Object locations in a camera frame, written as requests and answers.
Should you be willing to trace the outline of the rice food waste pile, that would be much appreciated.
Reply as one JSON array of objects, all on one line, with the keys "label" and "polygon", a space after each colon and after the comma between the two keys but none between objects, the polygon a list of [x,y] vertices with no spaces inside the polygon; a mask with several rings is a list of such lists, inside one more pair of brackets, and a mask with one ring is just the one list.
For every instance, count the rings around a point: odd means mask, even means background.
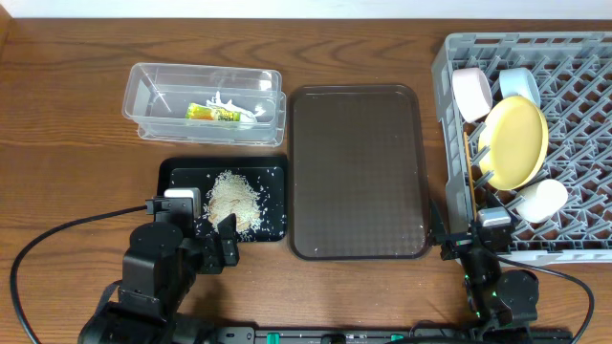
[{"label": "rice food waste pile", "polygon": [[287,233],[285,173],[280,167],[201,168],[186,177],[202,192],[205,229],[234,213],[241,242],[277,242]]}]

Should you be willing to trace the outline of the white green cup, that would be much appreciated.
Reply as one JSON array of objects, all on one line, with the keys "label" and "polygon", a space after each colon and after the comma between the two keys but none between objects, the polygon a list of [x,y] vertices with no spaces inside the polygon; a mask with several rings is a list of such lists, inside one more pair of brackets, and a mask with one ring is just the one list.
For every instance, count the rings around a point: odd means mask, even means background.
[{"label": "white green cup", "polygon": [[559,211],[569,194],[565,186],[548,179],[532,184],[517,193],[523,201],[515,208],[518,215],[529,223],[543,223]]}]

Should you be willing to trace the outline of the yellow green snack wrapper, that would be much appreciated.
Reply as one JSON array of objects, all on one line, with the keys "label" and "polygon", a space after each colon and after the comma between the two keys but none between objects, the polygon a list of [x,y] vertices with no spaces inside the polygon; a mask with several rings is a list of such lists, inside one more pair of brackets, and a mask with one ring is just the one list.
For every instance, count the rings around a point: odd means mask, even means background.
[{"label": "yellow green snack wrapper", "polygon": [[241,113],[231,111],[218,105],[200,105],[190,103],[187,111],[187,119],[215,120],[215,121],[239,121]]}]

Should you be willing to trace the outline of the yellow round plate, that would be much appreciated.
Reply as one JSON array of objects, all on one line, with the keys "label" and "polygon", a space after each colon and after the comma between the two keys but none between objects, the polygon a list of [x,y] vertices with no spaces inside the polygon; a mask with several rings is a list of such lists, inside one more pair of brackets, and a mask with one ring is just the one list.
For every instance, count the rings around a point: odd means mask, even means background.
[{"label": "yellow round plate", "polygon": [[516,189],[541,168],[547,154],[549,129],[541,110],[529,99],[508,97],[497,103],[478,137],[478,166],[491,173],[488,184],[498,190]]}]

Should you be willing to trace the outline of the white plastic bag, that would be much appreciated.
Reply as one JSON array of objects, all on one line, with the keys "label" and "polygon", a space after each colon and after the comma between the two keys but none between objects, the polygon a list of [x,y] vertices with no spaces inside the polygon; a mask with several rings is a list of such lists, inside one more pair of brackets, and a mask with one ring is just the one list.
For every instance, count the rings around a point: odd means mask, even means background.
[{"label": "white plastic bag", "polygon": [[227,102],[223,102],[219,92],[217,92],[214,97],[206,101],[206,106],[208,105],[218,105],[231,111],[240,112],[240,120],[235,122],[256,123],[258,118],[266,113],[266,111],[259,105],[257,105],[253,110],[248,110],[234,105],[231,99]]}]

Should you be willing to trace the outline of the pink shallow bowl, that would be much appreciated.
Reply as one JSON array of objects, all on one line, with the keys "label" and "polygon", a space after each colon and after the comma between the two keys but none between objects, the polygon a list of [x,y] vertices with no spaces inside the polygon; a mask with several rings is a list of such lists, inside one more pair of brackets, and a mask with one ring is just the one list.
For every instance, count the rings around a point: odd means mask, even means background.
[{"label": "pink shallow bowl", "polygon": [[454,71],[451,86],[458,110],[466,122],[473,123],[491,111],[491,86],[482,70],[467,68]]}]

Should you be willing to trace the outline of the light blue bowl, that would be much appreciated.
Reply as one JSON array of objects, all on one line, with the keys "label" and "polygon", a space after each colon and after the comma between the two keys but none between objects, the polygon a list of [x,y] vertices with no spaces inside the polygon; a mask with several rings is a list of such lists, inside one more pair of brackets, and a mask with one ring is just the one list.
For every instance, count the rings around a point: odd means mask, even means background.
[{"label": "light blue bowl", "polygon": [[527,68],[502,70],[498,81],[502,97],[525,97],[536,107],[540,107],[541,99],[536,79]]}]

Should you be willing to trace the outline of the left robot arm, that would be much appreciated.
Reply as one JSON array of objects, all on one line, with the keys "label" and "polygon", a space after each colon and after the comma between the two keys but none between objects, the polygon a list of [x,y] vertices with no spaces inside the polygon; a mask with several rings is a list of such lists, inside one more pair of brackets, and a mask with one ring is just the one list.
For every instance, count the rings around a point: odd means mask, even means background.
[{"label": "left robot arm", "polygon": [[219,274],[239,262],[237,218],[213,233],[196,233],[193,197],[145,202],[154,221],[135,228],[122,278],[106,288],[78,341],[92,344],[217,343],[214,325],[178,312],[199,274]]}]

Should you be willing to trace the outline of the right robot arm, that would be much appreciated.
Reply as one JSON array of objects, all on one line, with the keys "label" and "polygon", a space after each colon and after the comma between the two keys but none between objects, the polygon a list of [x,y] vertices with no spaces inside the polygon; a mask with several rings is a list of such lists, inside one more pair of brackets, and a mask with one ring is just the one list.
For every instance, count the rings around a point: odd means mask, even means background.
[{"label": "right robot arm", "polygon": [[444,261],[459,260],[470,311],[476,319],[466,325],[442,325],[422,320],[406,331],[322,328],[256,329],[256,343],[512,343],[530,336],[530,324],[537,320],[539,282],[530,269],[503,270],[504,259],[496,254],[511,241],[515,217],[502,206],[486,208],[466,231],[449,234],[435,202],[429,203],[427,238],[441,248]]}]

